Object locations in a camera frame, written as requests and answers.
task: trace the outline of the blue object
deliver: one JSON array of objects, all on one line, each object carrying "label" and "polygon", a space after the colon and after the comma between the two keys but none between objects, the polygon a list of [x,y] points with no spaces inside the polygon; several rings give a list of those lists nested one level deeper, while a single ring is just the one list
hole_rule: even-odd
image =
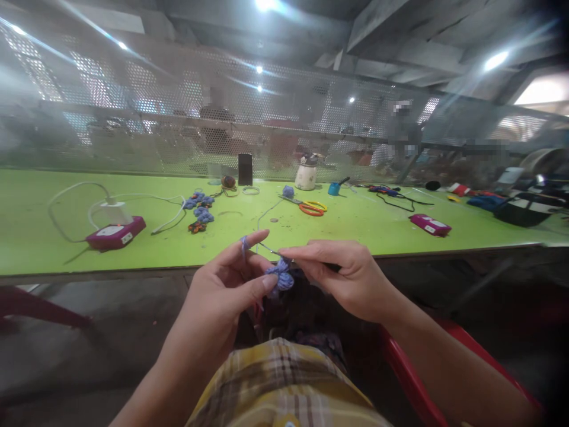
[{"label": "blue object", "polygon": [[292,199],[295,196],[295,190],[293,187],[284,186],[283,188],[283,196]]},{"label": "blue object", "polygon": [[213,197],[206,196],[204,193],[196,192],[194,193],[194,196],[194,199],[186,200],[184,203],[184,209],[193,209],[202,202],[206,202],[208,205],[211,205],[213,202],[215,202],[215,199]]},{"label": "blue object", "polygon": [[467,205],[477,206],[486,211],[494,212],[494,210],[504,203],[506,200],[498,196],[474,196],[466,202]]},{"label": "blue object", "polygon": [[[251,249],[251,246],[247,243],[247,236],[241,237],[241,251],[243,253],[243,261],[245,261],[245,251]],[[295,284],[295,280],[289,274],[291,259],[281,257],[275,267],[271,267],[265,271],[265,274],[276,274],[279,277],[277,281],[277,286],[273,289],[270,298],[275,298],[279,295],[279,291],[288,291]]]},{"label": "blue object", "polygon": [[194,215],[196,216],[197,220],[202,223],[212,222],[214,220],[213,215],[209,213],[208,208],[204,206],[200,206],[194,210]]},{"label": "blue object", "polygon": [[328,188],[328,194],[330,196],[337,196],[340,194],[340,184],[338,183],[330,183],[330,187]]},{"label": "blue object", "polygon": [[371,191],[372,193],[387,194],[388,196],[397,196],[399,194],[399,192],[396,192],[395,190],[392,190],[385,186],[378,186],[378,187],[372,186],[368,188],[368,191]]}]

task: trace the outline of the charging cable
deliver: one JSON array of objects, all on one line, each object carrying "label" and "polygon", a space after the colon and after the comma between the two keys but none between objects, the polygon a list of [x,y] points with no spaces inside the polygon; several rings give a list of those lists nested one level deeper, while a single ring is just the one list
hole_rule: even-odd
[{"label": "charging cable", "polygon": [[[153,199],[158,199],[158,200],[165,200],[165,201],[170,201],[172,199],[176,199],[176,198],[180,198],[182,199],[182,204],[180,206],[180,210],[178,211],[178,213],[176,214],[175,217],[173,217],[172,219],[170,219],[168,222],[165,222],[164,224],[162,224],[160,227],[155,228],[154,230],[152,230],[152,234],[157,234],[161,229],[163,229],[164,227],[166,227],[168,224],[174,222],[176,220],[176,218],[178,218],[180,216],[180,214],[182,213],[182,211],[184,210],[184,204],[186,202],[186,199],[184,198],[184,196],[174,196],[174,197],[169,197],[169,198],[164,198],[164,197],[158,197],[158,196],[154,196],[154,195],[150,195],[150,194],[146,194],[146,193],[128,193],[128,194],[122,194],[122,195],[117,195],[114,196],[115,199],[118,199],[119,197],[126,197],[126,196],[143,196],[143,197],[151,197]],[[95,222],[93,221],[93,209],[95,209],[98,205],[100,205],[101,203],[103,203],[106,199],[104,200],[99,200],[97,203],[93,203],[91,205],[91,207],[89,208],[89,211],[87,212],[87,218],[89,219],[89,223],[95,228],[95,230],[100,230],[101,227],[98,227],[97,224],[95,224]]]},{"label": "charging cable", "polygon": [[55,219],[55,215],[53,214],[52,206],[56,200],[58,200],[61,196],[63,196],[68,191],[73,190],[74,188],[77,188],[77,187],[80,187],[83,185],[87,185],[87,184],[96,185],[97,187],[101,187],[103,189],[103,191],[105,192],[105,194],[107,195],[107,197],[104,199],[104,201],[106,201],[109,205],[114,205],[116,203],[116,200],[111,196],[111,194],[108,192],[108,190],[105,188],[105,186],[103,186],[102,184],[96,183],[96,182],[92,182],[92,181],[84,181],[84,182],[74,184],[71,187],[67,187],[65,190],[62,190],[59,193],[57,193],[55,196],[53,196],[52,199],[47,203],[47,214],[52,219],[53,226],[57,229],[57,231],[59,231],[59,234],[61,234],[61,236],[65,240],[67,240],[68,242],[71,242],[71,243],[81,243],[81,242],[84,242],[85,239],[73,240],[67,234],[65,234],[65,232],[63,231],[63,229],[61,228],[61,226],[57,222],[57,219]]},{"label": "charging cable", "polygon": [[89,210],[87,211],[87,219],[89,220],[89,223],[96,229],[96,230],[100,230],[101,227],[98,227],[97,224],[95,224],[95,222],[93,221],[92,218],[92,213],[93,213],[93,209],[95,209],[96,206],[100,205],[103,202],[107,202],[107,204],[109,205],[115,205],[117,203],[116,199],[118,197],[125,197],[125,196],[144,196],[144,197],[152,197],[154,199],[159,199],[159,200],[165,200],[165,201],[170,201],[172,199],[176,199],[176,198],[180,198],[181,199],[181,205],[180,205],[180,209],[178,210],[178,213],[176,214],[175,217],[173,217],[172,219],[170,219],[168,222],[165,222],[164,224],[162,224],[161,226],[155,228],[154,230],[152,230],[152,234],[157,234],[158,232],[160,232],[160,230],[162,230],[164,227],[166,227],[168,224],[174,222],[182,213],[182,211],[184,210],[184,204],[186,202],[186,199],[184,198],[184,196],[174,196],[174,197],[170,197],[170,198],[164,198],[164,197],[158,197],[158,196],[154,196],[154,195],[150,195],[150,194],[146,194],[146,193],[129,193],[129,194],[122,194],[122,195],[117,195],[117,196],[111,196],[111,194],[108,192],[107,188],[105,186],[103,186],[102,184],[96,183],[96,182],[92,182],[92,181],[84,181],[84,182],[80,182],[77,184],[72,185],[71,187],[66,188],[65,190],[60,191],[59,193],[57,193],[55,196],[52,197],[51,200],[49,200],[49,202],[47,203],[47,213],[50,217],[50,219],[52,220],[53,226],[57,229],[57,231],[59,231],[59,234],[61,234],[61,236],[67,240],[70,243],[81,243],[84,242],[85,239],[83,240],[73,240],[71,239],[63,230],[63,228],[59,225],[59,223],[57,222],[57,219],[55,218],[55,214],[53,213],[53,204],[56,202],[56,200],[58,200],[62,195],[64,195],[65,193],[67,193],[68,191],[77,188],[79,186],[83,186],[86,184],[91,184],[91,185],[96,185],[98,187],[101,187],[102,190],[105,192],[105,194],[107,195],[107,197],[105,197],[103,200],[99,200],[97,203],[94,203],[93,205],[91,205],[91,207],[89,208]]}]

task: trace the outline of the left hand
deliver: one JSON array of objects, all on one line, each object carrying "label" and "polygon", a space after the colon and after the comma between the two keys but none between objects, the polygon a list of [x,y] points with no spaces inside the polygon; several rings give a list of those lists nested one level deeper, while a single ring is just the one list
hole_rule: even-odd
[{"label": "left hand", "polygon": [[[247,243],[252,247],[268,233],[256,231],[247,236]],[[211,367],[213,375],[233,348],[239,315],[276,285],[276,275],[264,275],[272,266],[249,250],[245,251],[244,261],[240,241],[224,249],[194,275],[167,344],[179,340],[175,351],[183,355],[191,350],[188,356],[204,368]]]}]

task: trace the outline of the pink power bank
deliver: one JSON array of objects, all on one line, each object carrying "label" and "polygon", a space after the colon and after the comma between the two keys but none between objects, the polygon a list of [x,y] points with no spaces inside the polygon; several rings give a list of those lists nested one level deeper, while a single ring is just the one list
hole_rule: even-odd
[{"label": "pink power bank", "polygon": [[111,224],[87,237],[87,243],[93,249],[121,249],[128,245],[137,234],[146,228],[141,216],[133,216],[130,224]]},{"label": "pink power bank", "polygon": [[416,213],[415,215],[411,215],[409,219],[413,224],[422,228],[427,233],[439,237],[446,236],[449,231],[452,230],[452,227],[449,225],[443,224],[442,222],[439,222],[436,219],[433,219],[423,213]]}]

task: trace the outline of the blue cup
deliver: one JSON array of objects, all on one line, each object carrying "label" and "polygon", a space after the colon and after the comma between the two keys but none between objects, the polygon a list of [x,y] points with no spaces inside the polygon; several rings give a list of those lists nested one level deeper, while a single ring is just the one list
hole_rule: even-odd
[{"label": "blue cup", "polygon": [[328,188],[328,194],[330,196],[337,196],[340,194],[340,184],[330,183],[330,188]]}]

